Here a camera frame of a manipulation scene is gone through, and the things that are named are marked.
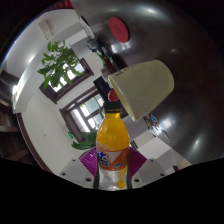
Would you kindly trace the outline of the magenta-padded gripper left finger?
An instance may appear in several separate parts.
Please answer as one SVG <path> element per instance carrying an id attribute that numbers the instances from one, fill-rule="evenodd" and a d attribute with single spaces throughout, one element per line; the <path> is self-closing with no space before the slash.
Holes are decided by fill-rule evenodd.
<path id="1" fill-rule="evenodd" d="M 99 172 L 96 149 L 92 148 L 78 159 L 72 159 L 61 171 L 60 176 L 81 187 L 97 189 Z"/>

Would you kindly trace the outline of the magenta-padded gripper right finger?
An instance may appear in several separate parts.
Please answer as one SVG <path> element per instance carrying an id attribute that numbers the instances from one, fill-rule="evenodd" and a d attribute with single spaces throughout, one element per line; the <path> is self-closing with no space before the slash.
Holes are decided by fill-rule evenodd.
<path id="1" fill-rule="evenodd" d="M 138 150 L 130 148 L 128 164 L 128 188 L 148 185 L 166 176 L 165 170 L 153 158 L 147 159 Z"/>

